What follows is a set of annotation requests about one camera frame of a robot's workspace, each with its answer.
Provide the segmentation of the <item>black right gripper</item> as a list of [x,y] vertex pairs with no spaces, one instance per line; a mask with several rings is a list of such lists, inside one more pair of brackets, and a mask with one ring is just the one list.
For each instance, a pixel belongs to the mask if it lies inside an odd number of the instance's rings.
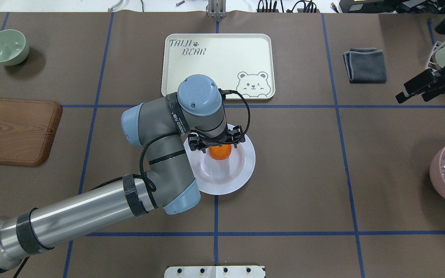
[[424,102],[429,102],[443,94],[445,94],[445,74],[426,69],[404,83],[403,91],[396,95],[396,100],[402,104],[414,96],[421,95]]

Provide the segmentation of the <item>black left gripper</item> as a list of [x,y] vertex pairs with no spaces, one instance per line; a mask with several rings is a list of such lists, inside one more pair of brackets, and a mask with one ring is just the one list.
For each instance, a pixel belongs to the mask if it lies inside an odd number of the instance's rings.
[[207,151],[209,147],[215,146],[233,146],[237,148],[239,144],[246,141],[246,129],[241,125],[236,125],[233,128],[224,128],[223,132],[217,137],[209,137],[198,130],[191,130],[187,137],[188,146],[191,151],[200,150]]

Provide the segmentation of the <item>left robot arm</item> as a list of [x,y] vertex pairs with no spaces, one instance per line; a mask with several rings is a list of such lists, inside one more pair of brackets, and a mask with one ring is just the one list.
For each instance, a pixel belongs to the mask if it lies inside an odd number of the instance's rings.
[[143,147],[138,174],[113,178],[88,192],[16,217],[0,217],[0,273],[22,268],[32,255],[157,208],[168,215],[189,210],[200,191],[181,137],[191,151],[243,143],[247,129],[229,129],[227,95],[205,75],[185,78],[175,93],[123,112],[122,132]]

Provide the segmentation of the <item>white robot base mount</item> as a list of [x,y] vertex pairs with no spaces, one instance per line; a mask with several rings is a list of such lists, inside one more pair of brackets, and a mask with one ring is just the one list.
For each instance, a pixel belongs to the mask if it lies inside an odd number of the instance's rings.
[[265,278],[264,266],[178,266],[168,267],[164,278]]

